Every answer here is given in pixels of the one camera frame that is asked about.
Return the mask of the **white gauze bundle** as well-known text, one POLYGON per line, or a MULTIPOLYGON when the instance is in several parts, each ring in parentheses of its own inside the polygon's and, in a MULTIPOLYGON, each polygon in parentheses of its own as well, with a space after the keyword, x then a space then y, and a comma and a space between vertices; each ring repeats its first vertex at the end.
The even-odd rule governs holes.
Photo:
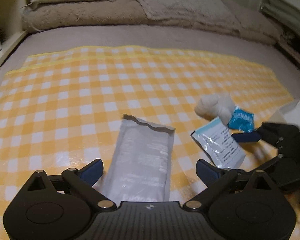
POLYGON ((235 103, 229 93, 214 93, 201 96, 194 108, 198 116, 212 119, 219 117, 227 126, 235 111, 235 103))

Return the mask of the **yellow white checkered blanket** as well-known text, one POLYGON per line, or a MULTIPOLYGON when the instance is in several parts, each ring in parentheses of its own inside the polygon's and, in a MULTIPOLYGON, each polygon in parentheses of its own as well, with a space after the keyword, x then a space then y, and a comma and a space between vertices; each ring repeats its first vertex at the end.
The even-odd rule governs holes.
POLYGON ((108 168, 124 114, 175 128, 170 199, 205 189, 195 165, 206 154, 191 133, 204 94, 230 93, 267 121, 293 97, 267 67, 207 51, 78 47, 31 55, 0 81, 0 239, 6 207, 35 170, 60 174, 96 158, 108 168))

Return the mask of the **folded brown duvet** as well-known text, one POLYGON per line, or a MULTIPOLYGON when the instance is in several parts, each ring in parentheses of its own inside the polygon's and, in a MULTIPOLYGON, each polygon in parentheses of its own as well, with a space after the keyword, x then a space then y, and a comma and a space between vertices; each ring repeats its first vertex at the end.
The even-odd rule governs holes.
POLYGON ((190 23, 185 20, 149 20, 137 0, 52 3, 40 4, 36 8, 28 6, 23 9, 23 28, 29 33, 85 25, 140 24, 197 29, 243 38, 240 31, 190 23))

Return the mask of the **folded grey bedding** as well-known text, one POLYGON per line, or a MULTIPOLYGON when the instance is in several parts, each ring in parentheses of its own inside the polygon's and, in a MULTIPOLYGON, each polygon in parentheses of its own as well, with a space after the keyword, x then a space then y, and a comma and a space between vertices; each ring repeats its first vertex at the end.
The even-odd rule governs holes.
POLYGON ((261 11, 300 36, 300 10, 284 0, 262 0, 261 11))

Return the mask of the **blue plastic packet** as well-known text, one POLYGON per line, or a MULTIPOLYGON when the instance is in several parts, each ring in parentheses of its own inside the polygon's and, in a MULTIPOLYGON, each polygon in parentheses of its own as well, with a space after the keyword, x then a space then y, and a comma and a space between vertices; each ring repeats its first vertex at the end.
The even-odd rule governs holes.
POLYGON ((252 132, 255 129, 254 114, 239 107, 235 107, 234 113, 228 123, 228 127, 243 132, 252 132))

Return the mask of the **wooden bedside shelf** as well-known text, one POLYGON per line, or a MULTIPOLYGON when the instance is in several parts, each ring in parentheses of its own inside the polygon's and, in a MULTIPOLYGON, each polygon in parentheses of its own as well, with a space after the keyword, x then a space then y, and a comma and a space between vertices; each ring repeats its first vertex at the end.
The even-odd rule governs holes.
POLYGON ((0 0, 0 35, 3 39, 0 66, 26 36, 20 12, 20 9, 25 5, 26 0, 0 0))

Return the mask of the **grey foil packet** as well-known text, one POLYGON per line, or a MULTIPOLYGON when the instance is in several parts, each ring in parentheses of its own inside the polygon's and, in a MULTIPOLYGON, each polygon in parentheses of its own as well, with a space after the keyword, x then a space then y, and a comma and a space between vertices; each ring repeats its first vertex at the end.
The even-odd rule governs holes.
POLYGON ((123 115, 102 194, 115 204, 168 201, 174 134, 171 126, 123 115))

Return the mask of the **grey bed sheet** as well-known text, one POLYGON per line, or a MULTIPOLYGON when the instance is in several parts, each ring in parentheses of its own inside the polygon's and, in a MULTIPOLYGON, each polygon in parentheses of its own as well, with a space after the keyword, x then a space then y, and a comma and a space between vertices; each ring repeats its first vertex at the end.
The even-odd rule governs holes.
POLYGON ((5 74, 19 69, 30 55, 64 51, 80 46, 177 48, 233 55, 271 68, 278 80, 300 99, 300 70, 276 48, 202 30, 155 25, 105 25, 66 27, 25 38, 0 67, 0 85, 5 74))

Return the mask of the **large beige quilted pillow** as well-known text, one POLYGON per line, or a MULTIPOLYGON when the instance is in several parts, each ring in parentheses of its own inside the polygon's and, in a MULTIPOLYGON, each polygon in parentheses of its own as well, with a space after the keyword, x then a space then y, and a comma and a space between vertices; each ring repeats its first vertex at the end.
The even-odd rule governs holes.
POLYGON ((137 0, 153 21, 185 20, 240 31, 241 25, 221 0, 137 0))

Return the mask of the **white storage box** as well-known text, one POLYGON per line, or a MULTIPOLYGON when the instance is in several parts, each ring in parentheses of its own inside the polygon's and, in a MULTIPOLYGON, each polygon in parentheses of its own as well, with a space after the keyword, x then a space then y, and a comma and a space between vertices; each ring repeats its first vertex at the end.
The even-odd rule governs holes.
POLYGON ((289 102, 280 107, 268 122, 295 125, 300 129, 300 99, 289 102))

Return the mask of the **white blue label sachet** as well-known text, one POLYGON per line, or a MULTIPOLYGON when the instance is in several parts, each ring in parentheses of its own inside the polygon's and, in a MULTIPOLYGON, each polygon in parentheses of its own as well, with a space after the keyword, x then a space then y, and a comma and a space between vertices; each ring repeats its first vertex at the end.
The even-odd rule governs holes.
POLYGON ((238 169, 245 159, 245 152, 231 136, 219 117, 191 133, 217 168, 238 169))

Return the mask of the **right beige quilted pillow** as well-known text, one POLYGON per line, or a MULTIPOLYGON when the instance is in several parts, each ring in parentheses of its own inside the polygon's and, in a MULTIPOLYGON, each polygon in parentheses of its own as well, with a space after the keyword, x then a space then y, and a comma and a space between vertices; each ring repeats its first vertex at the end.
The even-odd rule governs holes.
POLYGON ((233 0, 221 1, 241 24, 240 35, 243 38, 269 44, 279 41, 280 32, 266 16, 233 0))

